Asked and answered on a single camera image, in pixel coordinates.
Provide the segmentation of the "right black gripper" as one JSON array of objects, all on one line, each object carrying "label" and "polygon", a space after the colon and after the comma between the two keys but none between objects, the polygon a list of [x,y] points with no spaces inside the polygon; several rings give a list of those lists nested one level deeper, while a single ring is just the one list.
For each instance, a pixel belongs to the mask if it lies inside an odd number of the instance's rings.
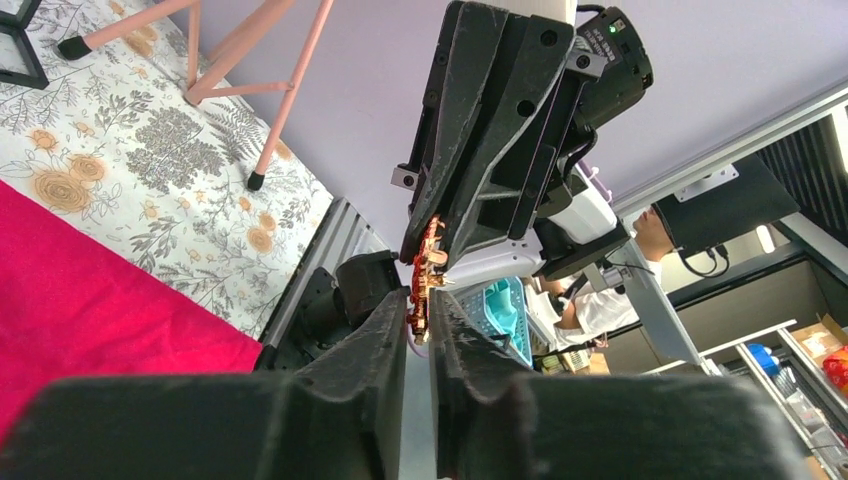
[{"label": "right black gripper", "polygon": [[471,1],[443,18],[409,160],[415,177],[400,258],[419,253],[430,222],[455,268],[532,226],[584,87],[606,67],[577,30]]}]

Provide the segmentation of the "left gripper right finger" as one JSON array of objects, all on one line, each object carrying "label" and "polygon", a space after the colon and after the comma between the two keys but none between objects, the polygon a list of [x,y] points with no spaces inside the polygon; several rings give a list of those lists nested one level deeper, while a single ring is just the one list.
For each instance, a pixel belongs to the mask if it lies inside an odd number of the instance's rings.
[{"label": "left gripper right finger", "polygon": [[521,479],[529,474],[527,371],[474,327],[457,300],[429,299],[437,475]]}]

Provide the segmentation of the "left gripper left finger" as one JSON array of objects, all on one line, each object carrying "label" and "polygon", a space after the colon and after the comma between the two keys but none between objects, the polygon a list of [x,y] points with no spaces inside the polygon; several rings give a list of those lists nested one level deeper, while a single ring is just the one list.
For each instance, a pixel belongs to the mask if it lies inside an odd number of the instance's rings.
[{"label": "left gripper left finger", "polygon": [[291,384],[294,479],[399,474],[407,291],[389,293],[352,334]]}]

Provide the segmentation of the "orange glitter brooch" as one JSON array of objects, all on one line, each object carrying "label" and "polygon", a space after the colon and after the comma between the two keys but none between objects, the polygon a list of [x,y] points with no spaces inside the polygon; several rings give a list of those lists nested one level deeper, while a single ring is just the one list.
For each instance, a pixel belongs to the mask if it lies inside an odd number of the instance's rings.
[{"label": "orange glitter brooch", "polygon": [[441,272],[449,261],[449,254],[440,248],[442,231],[446,224],[439,215],[428,222],[423,236],[414,251],[412,261],[413,274],[409,295],[412,308],[406,322],[410,327],[411,338],[415,346],[423,346],[430,337],[429,299],[430,292],[436,287],[450,284]]}]

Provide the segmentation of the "red t-shirt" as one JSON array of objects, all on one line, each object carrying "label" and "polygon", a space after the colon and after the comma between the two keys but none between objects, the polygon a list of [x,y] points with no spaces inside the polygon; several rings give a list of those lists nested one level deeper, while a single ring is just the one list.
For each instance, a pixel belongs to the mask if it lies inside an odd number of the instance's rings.
[{"label": "red t-shirt", "polygon": [[66,377],[248,372],[258,341],[1,187],[1,435]]}]

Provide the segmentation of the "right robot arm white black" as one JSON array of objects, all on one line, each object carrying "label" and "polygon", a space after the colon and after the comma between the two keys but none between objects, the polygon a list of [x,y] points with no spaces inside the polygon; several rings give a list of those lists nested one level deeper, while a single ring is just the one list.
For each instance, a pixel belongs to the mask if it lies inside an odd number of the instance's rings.
[{"label": "right robot arm white black", "polygon": [[653,69],[628,16],[583,5],[579,26],[453,1],[445,10],[401,183],[413,183],[399,259],[440,223],[439,272],[457,283],[562,278],[626,240],[580,162],[645,95]]}]

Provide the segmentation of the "black monitor on arm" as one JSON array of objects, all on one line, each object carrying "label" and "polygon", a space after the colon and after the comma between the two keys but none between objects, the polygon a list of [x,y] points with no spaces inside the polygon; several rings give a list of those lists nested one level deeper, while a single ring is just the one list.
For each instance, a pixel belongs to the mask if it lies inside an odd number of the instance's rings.
[{"label": "black monitor on arm", "polygon": [[716,278],[731,266],[724,244],[800,211],[756,154],[660,199],[653,209],[690,273]]}]

